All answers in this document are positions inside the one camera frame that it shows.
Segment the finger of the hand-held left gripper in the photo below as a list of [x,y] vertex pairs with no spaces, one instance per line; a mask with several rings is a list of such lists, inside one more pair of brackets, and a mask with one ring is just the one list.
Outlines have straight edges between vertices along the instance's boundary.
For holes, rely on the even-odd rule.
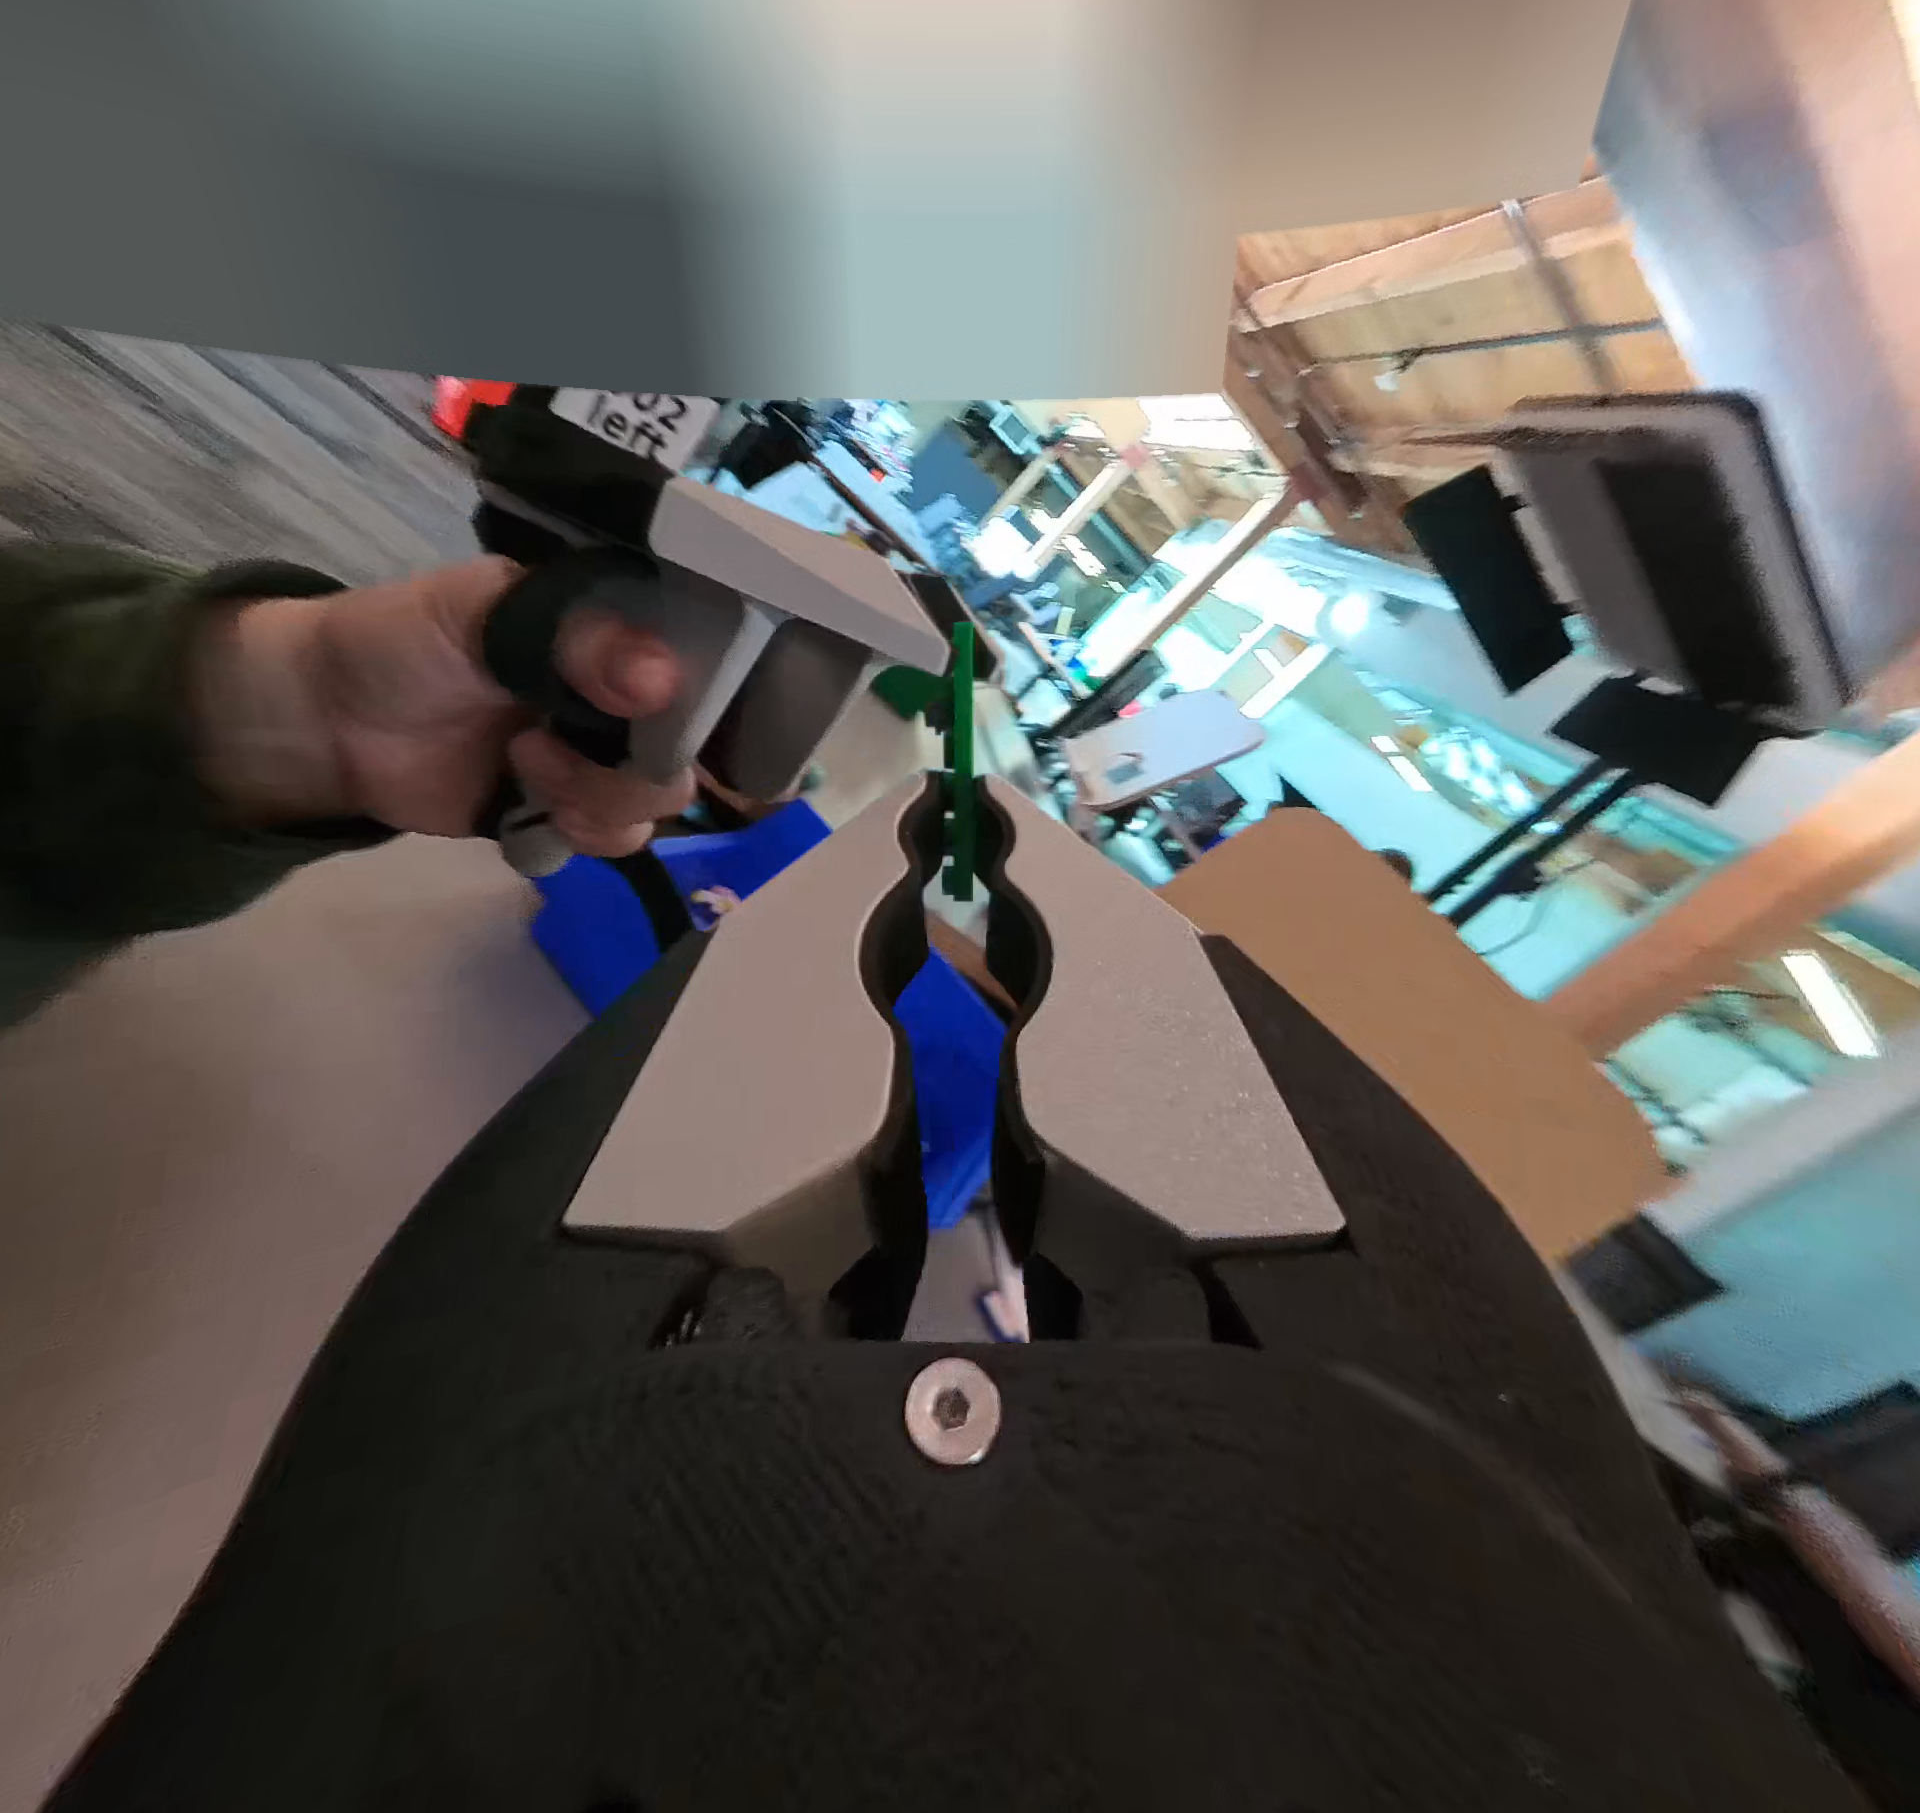
[[665,480],[653,555],[716,587],[866,648],[876,659],[944,675],[951,639],[882,555],[703,482]]
[[698,751],[698,772],[749,802],[802,783],[819,745],[875,673],[875,653],[819,624],[781,624]]

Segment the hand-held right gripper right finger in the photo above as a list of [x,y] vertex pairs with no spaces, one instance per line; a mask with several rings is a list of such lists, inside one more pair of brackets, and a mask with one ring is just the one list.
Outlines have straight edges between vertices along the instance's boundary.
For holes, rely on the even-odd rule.
[[984,965],[1010,1002],[997,1225],[1029,1340],[1344,1217],[1203,935],[1002,776],[978,781]]

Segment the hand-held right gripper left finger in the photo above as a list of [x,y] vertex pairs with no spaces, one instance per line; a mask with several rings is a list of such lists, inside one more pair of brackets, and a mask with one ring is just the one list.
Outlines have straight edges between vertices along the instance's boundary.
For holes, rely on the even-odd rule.
[[894,1340],[927,1202],[895,1002],[929,956],[942,781],[895,783],[716,922],[564,1228],[770,1271],[823,1334]]

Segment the green lego plate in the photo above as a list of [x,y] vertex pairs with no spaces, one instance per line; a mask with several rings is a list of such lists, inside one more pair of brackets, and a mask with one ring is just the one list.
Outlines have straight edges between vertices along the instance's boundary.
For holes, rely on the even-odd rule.
[[895,665],[882,668],[870,682],[887,711],[922,720],[937,735],[937,880],[955,902],[971,902],[980,880],[976,636],[974,623],[961,616],[949,626],[944,673]]

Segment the person's left forearm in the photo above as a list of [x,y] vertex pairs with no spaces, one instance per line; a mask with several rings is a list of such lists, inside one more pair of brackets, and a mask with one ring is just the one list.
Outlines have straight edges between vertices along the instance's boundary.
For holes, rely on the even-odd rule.
[[213,611],[342,588],[276,560],[194,571],[4,541],[4,1030],[128,942],[226,919],[305,864],[393,838],[364,817],[243,824],[195,758],[187,670]]

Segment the person's left hand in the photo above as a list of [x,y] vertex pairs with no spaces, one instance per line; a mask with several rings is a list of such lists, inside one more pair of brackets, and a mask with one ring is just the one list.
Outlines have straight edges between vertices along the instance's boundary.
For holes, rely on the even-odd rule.
[[492,679],[482,633],[520,571],[479,557],[400,582],[253,599],[204,616],[190,673],[195,758],[243,824],[365,820],[467,838],[505,775],[555,834],[631,854],[693,802],[552,738]]

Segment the blue plastic bin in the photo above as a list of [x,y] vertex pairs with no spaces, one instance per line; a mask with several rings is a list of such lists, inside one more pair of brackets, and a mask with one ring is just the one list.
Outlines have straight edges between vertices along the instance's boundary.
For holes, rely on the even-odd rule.
[[[534,880],[532,942],[573,1000],[609,1008],[690,931],[706,934],[832,835],[806,800],[732,831],[665,835],[627,862],[571,856]],[[961,1221],[990,1174],[1002,1017],[937,953],[895,1002],[912,1061],[931,1228]]]

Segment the cardboard box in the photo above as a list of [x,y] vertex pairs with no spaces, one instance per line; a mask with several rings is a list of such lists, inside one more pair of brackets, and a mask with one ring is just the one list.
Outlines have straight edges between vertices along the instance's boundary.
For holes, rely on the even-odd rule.
[[1654,1199],[1647,1128],[1582,1047],[1377,849],[1281,809],[1161,888],[1403,1097],[1548,1261]]

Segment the grey monitor on stand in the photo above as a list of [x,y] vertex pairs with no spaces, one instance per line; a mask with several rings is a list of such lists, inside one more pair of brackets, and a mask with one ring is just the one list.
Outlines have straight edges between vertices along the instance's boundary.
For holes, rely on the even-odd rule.
[[1570,659],[1549,733],[1702,809],[1857,693],[1761,407],[1740,392],[1531,401],[1437,438],[1475,463],[1401,525],[1503,696]]

